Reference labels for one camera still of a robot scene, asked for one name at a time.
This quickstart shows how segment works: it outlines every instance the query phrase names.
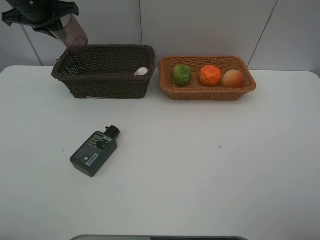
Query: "barcode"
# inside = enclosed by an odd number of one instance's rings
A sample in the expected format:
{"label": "barcode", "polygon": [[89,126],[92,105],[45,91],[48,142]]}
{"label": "barcode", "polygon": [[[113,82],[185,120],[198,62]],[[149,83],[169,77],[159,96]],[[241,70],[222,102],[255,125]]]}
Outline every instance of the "barcode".
{"label": "barcode", "polygon": [[90,159],[89,159],[89,161],[87,161],[86,162],[86,164],[85,165],[88,165],[88,166],[90,166],[96,159],[97,159],[97,157],[99,157],[99,155],[98,154],[93,154],[93,156],[92,157],[90,157]]}

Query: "tabletop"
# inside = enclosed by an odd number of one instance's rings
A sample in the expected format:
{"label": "tabletop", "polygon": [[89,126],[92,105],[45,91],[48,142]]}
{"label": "tabletop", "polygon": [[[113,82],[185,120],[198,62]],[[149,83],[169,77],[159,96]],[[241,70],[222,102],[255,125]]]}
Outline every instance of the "tabletop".
{"label": "tabletop", "polygon": [[[52,67],[0,74],[0,239],[82,235],[320,238],[320,79],[251,71],[238,101],[76,99]],[[117,126],[95,177],[71,155]]]}

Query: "white wall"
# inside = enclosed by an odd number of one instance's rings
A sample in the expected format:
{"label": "white wall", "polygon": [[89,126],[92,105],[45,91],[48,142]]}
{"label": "white wall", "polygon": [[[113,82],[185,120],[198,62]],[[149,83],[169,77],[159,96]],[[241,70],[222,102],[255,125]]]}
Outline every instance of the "white wall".
{"label": "white wall", "polygon": [[143,44],[165,55],[236,55],[249,63],[276,0],[141,0]]}
{"label": "white wall", "polygon": [[[0,0],[0,13],[9,11],[11,6]],[[0,73],[12,65],[40,65],[22,27],[0,22]]]}
{"label": "white wall", "polygon": [[320,74],[320,0],[279,0],[249,68]]}
{"label": "white wall", "polygon": [[[89,44],[141,44],[139,0],[75,0],[78,22]],[[48,35],[27,27],[28,35],[45,66],[53,66],[66,47]]]}

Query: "orange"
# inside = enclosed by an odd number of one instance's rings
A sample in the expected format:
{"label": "orange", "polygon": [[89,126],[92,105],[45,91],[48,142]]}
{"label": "orange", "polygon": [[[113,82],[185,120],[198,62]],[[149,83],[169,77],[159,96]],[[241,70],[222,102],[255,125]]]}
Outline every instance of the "orange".
{"label": "orange", "polygon": [[199,73],[200,82],[207,87],[214,87],[221,80],[222,74],[218,67],[213,65],[204,66]]}

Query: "light brown wicker basket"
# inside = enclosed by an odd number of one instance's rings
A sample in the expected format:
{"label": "light brown wicker basket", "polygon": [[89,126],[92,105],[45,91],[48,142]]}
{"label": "light brown wicker basket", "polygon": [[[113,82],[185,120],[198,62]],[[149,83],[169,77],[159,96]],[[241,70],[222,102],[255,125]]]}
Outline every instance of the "light brown wicker basket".
{"label": "light brown wicker basket", "polygon": [[[174,83],[173,69],[176,65],[188,65],[192,72],[191,83],[181,87]],[[204,86],[199,81],[199,72],[205,65],[215,65],[222,77],[230,70],[240,71],[245,83],[241,88],[225,88],[221,83],[214,87]],[[236,101],[256,89],[256,82],[246,64],[236,56],[165,56],[159,62],[160,86],[173,100]]]}

